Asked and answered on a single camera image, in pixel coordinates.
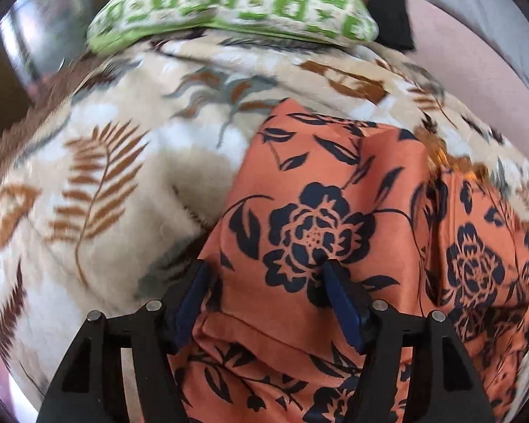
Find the black cloth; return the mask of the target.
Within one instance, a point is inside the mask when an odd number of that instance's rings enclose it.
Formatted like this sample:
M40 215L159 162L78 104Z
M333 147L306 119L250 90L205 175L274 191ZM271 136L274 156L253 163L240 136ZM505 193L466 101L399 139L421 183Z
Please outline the black cloth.
M401 51L414 51L406 0L362 0L378 27L376 43Z

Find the green white patterned pillow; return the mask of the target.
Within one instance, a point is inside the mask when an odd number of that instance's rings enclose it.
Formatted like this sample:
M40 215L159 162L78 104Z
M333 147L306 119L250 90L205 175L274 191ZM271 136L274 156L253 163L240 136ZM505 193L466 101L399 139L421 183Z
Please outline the green white patterned pillow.
M145 36L194 28L344 48L378 36L362 0L110 0L87 28L87 45L111 55Z

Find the orange black floral garment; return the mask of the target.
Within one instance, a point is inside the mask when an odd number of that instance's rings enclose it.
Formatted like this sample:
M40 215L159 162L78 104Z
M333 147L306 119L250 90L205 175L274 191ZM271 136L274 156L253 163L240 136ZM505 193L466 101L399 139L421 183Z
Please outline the orange black floral garment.
M364 359L321 266L400 312L443 311L504 419L528 349L529 227L473 172L431 168L388 125L281 102L260 127L200 256L218 291L171 358L193 422L339 422Z

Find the pink quilted mattress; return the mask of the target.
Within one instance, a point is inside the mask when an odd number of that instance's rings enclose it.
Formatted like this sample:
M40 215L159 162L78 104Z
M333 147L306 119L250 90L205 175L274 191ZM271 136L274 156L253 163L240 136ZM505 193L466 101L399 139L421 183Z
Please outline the pink quilted mattress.
M409 58L529 160L529 90L488 44L425 0L407 0L415 51Z

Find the wooden glass cabinet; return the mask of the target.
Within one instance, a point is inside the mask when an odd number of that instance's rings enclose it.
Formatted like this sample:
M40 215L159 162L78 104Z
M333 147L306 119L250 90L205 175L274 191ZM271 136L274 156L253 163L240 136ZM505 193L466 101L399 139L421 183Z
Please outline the wooden glass cabinet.
M15 0L0 18L0 136L83 54L92 0Z

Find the beige leaf print blanket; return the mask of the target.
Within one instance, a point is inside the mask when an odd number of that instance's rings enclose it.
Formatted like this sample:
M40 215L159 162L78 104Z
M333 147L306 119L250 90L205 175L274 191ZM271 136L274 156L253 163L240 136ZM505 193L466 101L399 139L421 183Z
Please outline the beige leaf print blanket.
M159 297L201 254L271 112L405 129L529 227L529 162L396 51L207 32L141 42L0 145L0 356L40 406L86 313Z

